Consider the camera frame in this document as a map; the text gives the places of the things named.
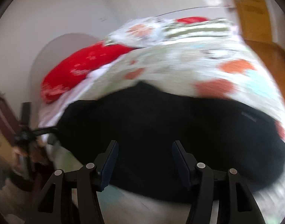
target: striped fabric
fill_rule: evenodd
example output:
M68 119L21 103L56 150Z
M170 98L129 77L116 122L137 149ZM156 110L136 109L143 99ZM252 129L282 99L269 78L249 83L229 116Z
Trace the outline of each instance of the striped fabric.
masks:
M172 23L163 27L165 41L190 37L228 38L231 36L231 22L225 18L200 23Z

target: black cloth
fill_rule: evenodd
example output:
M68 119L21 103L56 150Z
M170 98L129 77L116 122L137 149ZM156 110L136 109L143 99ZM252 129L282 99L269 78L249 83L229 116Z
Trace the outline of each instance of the black cloth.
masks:
M82 164L116 140L119 156L110 183L167 201L191 198L172 158L175 140L212 169L236 168L252 191L273 183L285 162L285 143L267 114L237 101L164 93L143 82L70 104L57 127L62 146Z

